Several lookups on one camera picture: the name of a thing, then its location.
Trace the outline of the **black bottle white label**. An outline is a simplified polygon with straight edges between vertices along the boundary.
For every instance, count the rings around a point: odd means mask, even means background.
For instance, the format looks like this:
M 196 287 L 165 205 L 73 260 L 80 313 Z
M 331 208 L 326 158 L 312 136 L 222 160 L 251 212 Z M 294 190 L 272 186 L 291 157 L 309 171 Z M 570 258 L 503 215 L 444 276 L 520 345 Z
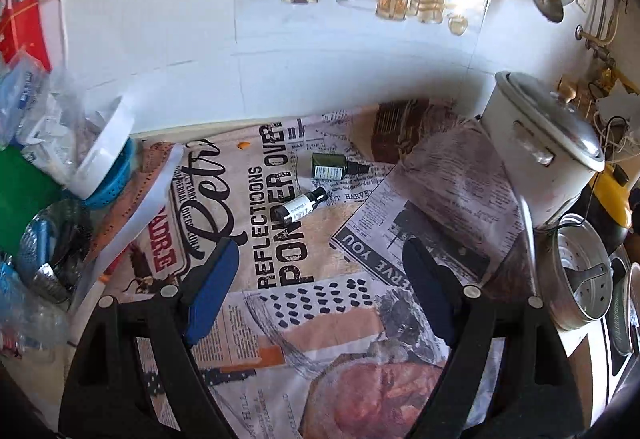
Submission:
M 292 201 L 286 202 L 282 208 L 284 209 L 283 222 L 285 225 L 292 225 L 300 219 L 312 213 L 319 204 L 326 202 L 328 192 L 323 187 L 319 187 L 309 192 L 302 193 Z

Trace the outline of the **newspaper print table mat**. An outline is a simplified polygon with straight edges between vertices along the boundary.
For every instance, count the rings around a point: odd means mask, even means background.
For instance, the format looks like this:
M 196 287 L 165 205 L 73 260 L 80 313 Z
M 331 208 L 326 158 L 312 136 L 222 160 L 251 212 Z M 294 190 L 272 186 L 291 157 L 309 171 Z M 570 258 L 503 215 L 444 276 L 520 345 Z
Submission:
M 311 177 L 311 154 L 370 172 Z M 244 437 L 397 438 L 431 396 L 449 349 L 427 325 L 401 263 L 420 239 L 464 284 L 532 295 L 529 217 L 484 129 L 449 104 L 411 100 L 250 126 L 144 148 L 144 176 L 174 174 L 164 205 L 135 223 L 122 193 L 88 258 L 106 292 L 145 299 L 201 266 L 224 237 L 238 272 L 213 331 L 195 348 Z M 282 206 L 323 187 L 292 225 Z

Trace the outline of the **metal steamer pot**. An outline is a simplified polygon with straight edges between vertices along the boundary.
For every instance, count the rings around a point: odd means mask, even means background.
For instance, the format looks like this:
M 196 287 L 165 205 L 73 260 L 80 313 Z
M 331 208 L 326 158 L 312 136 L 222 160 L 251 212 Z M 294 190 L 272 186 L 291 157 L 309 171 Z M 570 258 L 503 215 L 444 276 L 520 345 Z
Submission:
M 613 298 L 613 271 L 604 244 L 582 216 L 567 213 L 544 239 L 539 285 L 552 318 L 564 331 L 602 319 Z

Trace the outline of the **blue plastic basket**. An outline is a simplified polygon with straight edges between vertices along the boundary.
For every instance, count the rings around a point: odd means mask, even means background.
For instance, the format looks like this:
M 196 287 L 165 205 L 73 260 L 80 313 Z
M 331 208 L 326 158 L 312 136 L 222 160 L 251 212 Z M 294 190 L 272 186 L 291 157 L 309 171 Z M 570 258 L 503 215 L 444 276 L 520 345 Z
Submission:
M 131 174 L 131 159 L 134 156 L 134 141 L 128 139 L 112 168 L 99 187 L 82 204 L 88 210 L 99 210 L 113 203 L 124 190 Z

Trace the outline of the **green dropper bottle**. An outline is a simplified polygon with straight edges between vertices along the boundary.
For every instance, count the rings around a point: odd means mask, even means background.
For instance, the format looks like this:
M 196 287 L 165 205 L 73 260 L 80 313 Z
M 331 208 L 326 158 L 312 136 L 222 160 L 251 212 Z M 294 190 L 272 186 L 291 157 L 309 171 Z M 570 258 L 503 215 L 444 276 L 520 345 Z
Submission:
M 311 177 L 314 179 L 337 181 L 369 172 L 369 165 L 349 161 L 343 154 L 311 154 Z

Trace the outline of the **white rice cooker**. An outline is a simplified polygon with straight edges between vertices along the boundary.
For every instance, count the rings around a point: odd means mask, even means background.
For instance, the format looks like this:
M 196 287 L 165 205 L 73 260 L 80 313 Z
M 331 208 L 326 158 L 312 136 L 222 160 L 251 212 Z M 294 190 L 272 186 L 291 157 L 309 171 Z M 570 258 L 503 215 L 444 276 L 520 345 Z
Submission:
M 559 92 L 528 74 L 495 74 L 480 124 L 536 228 L 553 225 L 604 170 L 592 126 Z

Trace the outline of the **white round lid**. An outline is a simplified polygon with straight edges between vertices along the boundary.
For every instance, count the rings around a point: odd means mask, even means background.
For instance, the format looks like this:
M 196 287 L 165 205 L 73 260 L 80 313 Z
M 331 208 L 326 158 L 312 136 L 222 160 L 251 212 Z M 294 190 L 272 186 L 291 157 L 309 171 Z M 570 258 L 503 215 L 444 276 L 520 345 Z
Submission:
M 81 200 L 92 196 L 111 170 L 134 127 L 134 114 L 124 98 L 116 97 L 90 112 L 86 122 L 92 144 L 67 186 Z

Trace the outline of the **yellow black appliance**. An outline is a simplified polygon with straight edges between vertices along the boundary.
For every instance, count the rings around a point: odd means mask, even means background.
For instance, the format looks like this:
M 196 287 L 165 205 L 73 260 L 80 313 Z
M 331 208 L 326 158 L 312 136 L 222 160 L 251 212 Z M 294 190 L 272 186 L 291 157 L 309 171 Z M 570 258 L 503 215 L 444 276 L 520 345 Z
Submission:
M 632 227 L 630 181 L 622 166 L 608 164 L 588 184 L 587 220 L 612 253 L 622 245 Z

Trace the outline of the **green box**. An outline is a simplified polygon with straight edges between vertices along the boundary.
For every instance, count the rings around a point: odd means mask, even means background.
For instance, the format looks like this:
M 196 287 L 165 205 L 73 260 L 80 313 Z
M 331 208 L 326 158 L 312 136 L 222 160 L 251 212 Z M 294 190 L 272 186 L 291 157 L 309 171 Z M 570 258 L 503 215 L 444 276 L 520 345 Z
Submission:
M 56 202 L 62 189 L 14 147 L 0 152 L 0 174 L 0 247 L 16 255 L 32 217 Z

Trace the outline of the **clear plastic bag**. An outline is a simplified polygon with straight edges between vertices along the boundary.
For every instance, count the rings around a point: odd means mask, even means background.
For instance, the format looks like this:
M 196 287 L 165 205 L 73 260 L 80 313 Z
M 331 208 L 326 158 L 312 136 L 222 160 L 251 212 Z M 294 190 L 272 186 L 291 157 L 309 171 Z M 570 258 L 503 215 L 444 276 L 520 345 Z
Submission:
M 1 71 L 1 147 L 67 186 L 98 138 L 65 70 L 47 72 L 21 50 Z

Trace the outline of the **red carton box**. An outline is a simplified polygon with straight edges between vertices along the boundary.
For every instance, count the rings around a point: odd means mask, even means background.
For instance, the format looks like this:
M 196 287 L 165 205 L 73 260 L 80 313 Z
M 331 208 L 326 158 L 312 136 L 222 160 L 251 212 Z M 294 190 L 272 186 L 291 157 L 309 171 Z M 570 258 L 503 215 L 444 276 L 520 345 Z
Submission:
M 51 71 L 43 37 L 39 0 L 1 0 L 1 59 L 9 64 L 20 51 L 26 51 Z

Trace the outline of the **brass wall faucet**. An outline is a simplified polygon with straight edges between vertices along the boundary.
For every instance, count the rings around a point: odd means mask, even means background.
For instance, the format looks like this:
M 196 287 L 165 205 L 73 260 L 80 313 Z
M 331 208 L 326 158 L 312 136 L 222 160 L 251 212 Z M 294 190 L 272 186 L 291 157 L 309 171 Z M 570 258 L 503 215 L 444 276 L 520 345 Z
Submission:
M 576 26 L 574 35 L 576 40 L 583 40 L 586 48 L 593 52 L 594 58 L 602 61 L 608 69 L 616 69 L 617 62 L 612 56 L 612 52 L 608 49 L 617 35 L 618 24 L 608 29 L 605 38 L 599 38 L 584 30 L 581 24 Z

